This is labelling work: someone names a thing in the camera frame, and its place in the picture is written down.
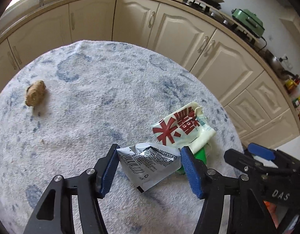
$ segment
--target table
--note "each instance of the table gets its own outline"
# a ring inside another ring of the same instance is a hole
[[[45,82],[48,94],[33,109],[24,104],[24,94],[36,80]],[[223,160],[227,149],[242,151],[234,126],[208,89],[172,60],[104,41],[80,41],[41,55],[0,94],[2,223],[11,234],[23,233],[56,174],[79,175],[105,156],[112,143],[157,143],[151,125],[191,101],[204,107],[217,131],[207,149],[208,167],[236,176]],[[177,173],[141,194],[119,165],[110,193],[99,204],[110,234],[193,233],[203,201],[192,194],[186,176]],[[74,206],[78,234],[77,210]],[[225,201],[226,218],[228,211]]]

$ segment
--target cabinet panel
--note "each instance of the cabinet panel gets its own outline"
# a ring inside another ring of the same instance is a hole
[[[19,70],[6,39],[0,44],[0,92]]]
[[[251,133],[253,130],[249,127],[246,122],[240,118],[238,114],[235,113],[228,105],[224,107],[225,111],[227,112],[229,118],[231,119],[235,129],[239,135],[239,137],[245,136]]]
[[[275,149],[299,136],[299,129],[290,109],[268,122],[261,128],[241,138],[241,142],[248,146],[257,143],[267,148]]]
[[[116,0],[113,41],[147,48],[159,2]]]
[[[271,119],[254,97],[244,90],[229,103],[231,107],[253,130],[265,125]]]
[[[116,0],[78,0],[69,3],[72,42],[112,40]]]
[[[190,71],[214,31],[206,21],[161,3],[147,48]]]
[[[20,68],[54,48],[71,44],[68,4],[28,21],[8,41]]]
[[[271,119],[289,108],[284,96],[271,77],[264,71],[247,90],[259,102]]]
[[[217,29],[191,73],[225,106],[262,71],[248,51]]]

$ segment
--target white plastic bag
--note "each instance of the white plastic bag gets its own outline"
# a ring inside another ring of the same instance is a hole
[[[193,154],[216,134],[207,124],[202,106],[194,101],[152,125],[152,131],[160,144],[178,149],[189,146]]]
[[[164,145],[140,143],[117,151],[123,171],[141,192],[182,166],[180,151]]]

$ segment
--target blue gripper pad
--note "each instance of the blue gripper pad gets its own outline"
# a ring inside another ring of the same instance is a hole
[[[104,171],[104,174],[101,178],[101,188],[100,193],[103,197],[110,192],[111,185],[115,176],[116,169],[118,168],[118,163],[120,162],[120,159],[118,158],[117,149],[120,148],[118,146],[114,149],[114,152],[112,154],[112,157],[110,158],[110,161],[108,162],[107,168]]]
[[[182,166],[184,167],[191,191],[198,197],[198,199],[201,200],[203,192],[201,189],[201,179],[198,171],[196,170],[194,163],[191,161],[185,147],[182,147],[180,155],[182,159]]]
[[[271,151],[268,148],[265,148],[265,147],[261,146],[261,145],[258,145],[258,144],[255,144],[255,143],[250,143],[248,145],[248,151],[251,154],[259,156],[259,157],[261,157],[263,159],[266,159],[266,160],[275,160],[274,152]]]

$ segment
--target wall outlet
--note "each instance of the wall outlet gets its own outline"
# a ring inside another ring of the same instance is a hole
[[[288,59],[288,56],[286,54],[284,54],[282,56],[282,62],[281,63],[284,64],[287,67],[287,69],[289,69],[289,70],[293,69],[293,66],[290,63],[290,61]]]

